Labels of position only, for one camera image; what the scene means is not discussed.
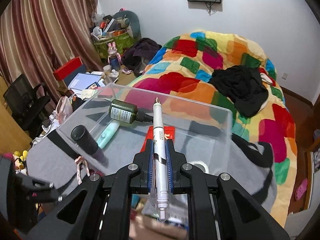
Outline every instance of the chair backrest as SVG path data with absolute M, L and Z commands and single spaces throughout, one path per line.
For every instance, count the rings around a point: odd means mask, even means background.
M 35 99 L 35 93 L 27 77 L 21 74 L 3 95 L 14 115 L 22 115 Z

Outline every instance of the white tape roll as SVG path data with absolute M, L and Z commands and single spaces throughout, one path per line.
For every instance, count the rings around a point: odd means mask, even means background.
M 200 168 L 203 172 L 209 174 L 209 168 L 208 168 L 207 164 L 205 164 L 203 161 L 193 161 L 193 162 L 189 162 L 189 163 Z

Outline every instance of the red packet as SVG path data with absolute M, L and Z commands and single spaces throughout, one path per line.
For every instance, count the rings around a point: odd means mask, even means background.
M 163 128 L 164 128 L 164 137 L 167 140 L 172 139 L 174 141 L 175 128 L 173 126 L 164 126 Z M 146 148 L 147 139 L 153 140 L 153 126 L 149 127 L 146 138 L 144 139 L 143 146 L 141 148 L 141 152 L 143 152 Z

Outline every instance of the rabbit ears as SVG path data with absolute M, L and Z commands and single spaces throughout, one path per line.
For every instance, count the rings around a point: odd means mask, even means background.
M 109 46 L 109 48 L 111 48 L 111 47 L 115 47 L 115 46 L 116 46 L 116 43 L 115 43 L 115 42 L 113 42 L 113 43 L 112 43 L 112 45 L 111 45 L 111 43 L 109 43 L 109 44 L 108 44 L 108 46 Z

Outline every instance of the patterned quilt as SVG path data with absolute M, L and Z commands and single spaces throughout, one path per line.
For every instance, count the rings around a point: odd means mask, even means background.
M 280 86 L 263 83 L 269 92 L 267 105 L 246 118 L 233 103 L 207 83 L 215 69 L 234 65 L 263 68 L 276 80 L 276 70 L 262 48 L 235 34 L 196 32 L 167 42 L 130 86 L 171 94 L 231 110 L 232 132 L 250 142 L 272 145 L 277 182 L 276 201 L 271 215 L 284 227 L 297 171 L 295 124 L 285 107 Z

